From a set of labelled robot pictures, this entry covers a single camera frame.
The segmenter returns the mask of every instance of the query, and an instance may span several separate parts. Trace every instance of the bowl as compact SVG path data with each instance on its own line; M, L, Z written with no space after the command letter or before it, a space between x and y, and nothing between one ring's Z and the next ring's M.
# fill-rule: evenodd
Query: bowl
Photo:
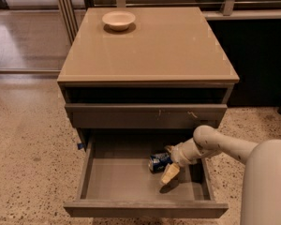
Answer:
M112 11L106 13L102 21L114 31L125 31L135 21L135 15L128 11Z

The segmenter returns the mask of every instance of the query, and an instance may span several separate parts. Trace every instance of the drawer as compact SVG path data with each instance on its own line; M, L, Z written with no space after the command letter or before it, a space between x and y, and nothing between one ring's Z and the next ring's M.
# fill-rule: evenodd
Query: drawer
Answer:
M204 159L167 187L159 185L162 173L148 169L151 154L184 140L174 133L93 133L77 198L65 209L87 218L220 218L228 205L215 202Z
M87 104L68 103L74 128L217 128L225 104Z

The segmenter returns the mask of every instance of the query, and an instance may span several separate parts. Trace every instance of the terrazzo floor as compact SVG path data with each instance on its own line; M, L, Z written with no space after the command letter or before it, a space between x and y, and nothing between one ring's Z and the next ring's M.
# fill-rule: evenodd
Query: terrazzo floor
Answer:
M229 205L220 219L71 218L63 202L76 196L84 152L64 105L56 77L0 75L0 224L240 223L244 165L224 154L207 160L215 199ZM219 130L257 143L281 139L281 115L231 108Z

